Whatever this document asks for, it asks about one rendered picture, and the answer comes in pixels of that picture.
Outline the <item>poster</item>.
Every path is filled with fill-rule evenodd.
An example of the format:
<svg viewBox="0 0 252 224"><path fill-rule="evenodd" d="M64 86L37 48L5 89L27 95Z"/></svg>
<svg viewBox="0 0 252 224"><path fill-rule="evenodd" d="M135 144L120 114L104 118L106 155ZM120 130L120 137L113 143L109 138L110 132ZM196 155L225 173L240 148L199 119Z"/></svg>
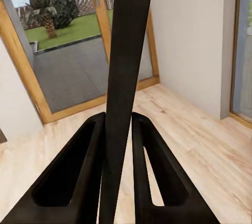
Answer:
<svg viewBox="0 0 252 224"><path fill-rule="evenodd" d="M99 224L113 224L151 0L114 0Z"/></svg>

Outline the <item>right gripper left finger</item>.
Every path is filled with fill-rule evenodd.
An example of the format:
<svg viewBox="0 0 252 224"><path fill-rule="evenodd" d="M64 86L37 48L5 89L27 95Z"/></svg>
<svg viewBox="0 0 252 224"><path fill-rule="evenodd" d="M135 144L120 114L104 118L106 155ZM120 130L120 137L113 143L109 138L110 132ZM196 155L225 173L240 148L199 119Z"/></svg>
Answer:
<svg viewBox="0 0 252 224"><path fill-rule="evenodd" d="M0 224L96 224L105 123L89 117Z"/></svg>

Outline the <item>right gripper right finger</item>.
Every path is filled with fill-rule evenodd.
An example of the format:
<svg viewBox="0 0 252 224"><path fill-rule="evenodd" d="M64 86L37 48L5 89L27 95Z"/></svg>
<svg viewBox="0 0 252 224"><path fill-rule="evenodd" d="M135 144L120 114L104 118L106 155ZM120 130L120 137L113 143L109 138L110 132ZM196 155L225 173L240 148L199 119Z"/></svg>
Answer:
<svg viewBox="0 0 252 224"><path fill-rule="evenodd" d="M151 120L131 120L135 224L220 224ZM152 203L144 147L164 206Z"/></svg>

